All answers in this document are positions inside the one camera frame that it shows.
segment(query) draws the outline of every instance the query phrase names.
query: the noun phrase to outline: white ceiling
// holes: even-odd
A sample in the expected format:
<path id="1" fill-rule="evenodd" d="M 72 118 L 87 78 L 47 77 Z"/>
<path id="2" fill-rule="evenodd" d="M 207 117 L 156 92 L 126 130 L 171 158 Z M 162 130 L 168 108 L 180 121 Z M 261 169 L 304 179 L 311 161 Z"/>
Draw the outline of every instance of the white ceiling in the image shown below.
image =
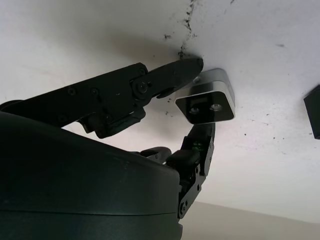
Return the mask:
<path id="1" fill-rule="evenodd" d="M 320 83 L 319 11 L 318 0 L 1 0 L 0 102 L 137 62 L 151 70 L 183 46 L 205 70 L 225 69 L 236 96 L 198 200 L 320 223 L 320 141 L 303 102 Z M 103 142 L 178 150 L 191 126 L 170 99 Z"/>

